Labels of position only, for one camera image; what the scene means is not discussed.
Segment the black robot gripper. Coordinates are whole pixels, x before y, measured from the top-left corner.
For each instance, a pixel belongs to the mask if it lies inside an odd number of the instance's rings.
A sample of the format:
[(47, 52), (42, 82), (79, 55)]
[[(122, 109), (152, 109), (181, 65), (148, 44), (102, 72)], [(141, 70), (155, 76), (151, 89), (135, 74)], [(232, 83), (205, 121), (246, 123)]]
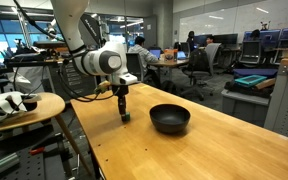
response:
[(118, 96), (119, 114), (123, 122), (126, 121), (126, 101), (125, 95), (129, 93), (127, 85), (113, 85), (112, 92), (114, 96)]

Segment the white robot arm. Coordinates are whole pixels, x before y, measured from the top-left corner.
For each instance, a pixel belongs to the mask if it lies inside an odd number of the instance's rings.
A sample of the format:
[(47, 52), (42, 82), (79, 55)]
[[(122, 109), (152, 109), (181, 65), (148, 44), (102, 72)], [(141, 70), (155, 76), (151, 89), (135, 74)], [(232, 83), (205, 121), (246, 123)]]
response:
[(130, 120), (126, 111), (128, 86), (138, 78), (128, 72), (126, 52), (122, 44), (106, 42), (97, 50), (89, 50), (82, 39), (79, 21), (90, 0), (50, 0), (62, 36), (73, 56), (74, 67), (82, 74), (107, 76), (112, 91), (118, 97), (121, 120)]

